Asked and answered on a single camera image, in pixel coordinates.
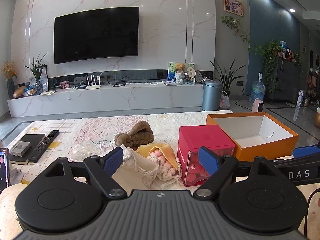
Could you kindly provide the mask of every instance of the blue vase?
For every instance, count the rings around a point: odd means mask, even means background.
[[[14,86],[14,81],[12,78],[7,80],[7,88],[8,88],[8,96],[10,99],[13,99],[13,93],[15,92],[16,88]]]
[[[36,95],[40,95],[43,92],[43,87],[41,82],[36,83]]]

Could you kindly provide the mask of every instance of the black book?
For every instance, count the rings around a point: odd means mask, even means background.
[[[25,152],[22,157],[14,156],[10,154],[9,159],[12,164],[20,164],[20,165],[27,165],[29,162],[29,157],[31,156],[34,149],[43,141],[45,138],[44,133],[40,134],[26,134],[24,135],[20,141],[29,142],[31,143],[31,147]]]

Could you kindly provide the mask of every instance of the orange box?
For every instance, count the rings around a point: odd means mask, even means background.
[[[253,161],[255,156],[276,159],[292,155],[299,135],[267,113],[208,114],[235,143],[233,156]]]

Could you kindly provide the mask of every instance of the blue gripper pad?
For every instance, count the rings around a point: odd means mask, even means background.
[[[104,162],[103,169],[108,175],[112,176],[123,162],[123,150],[120,147],[117,147],[101,159]]]
[[[210,174],[210,176],[212,176],[220,168],[220,162],[218,161],[219,159],[221,159],[221,157],[216,155],[207,147],[200,147],[199,162]]]
[[[318,148],[318,144],[306,147],[298,147],[295,148],[292,152],[292,155],[295,158],[307,156],[314,153],[320,153],[320,149]]]

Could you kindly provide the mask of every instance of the blue wall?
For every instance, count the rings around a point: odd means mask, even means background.
[[[262,72],[262,56],[255,55],[255,45],[267,41],[285,41],[294,52],[300,52],[300,22],[273,0],[249,0],[251,51],[245,93],[250,94],[252,83]]]

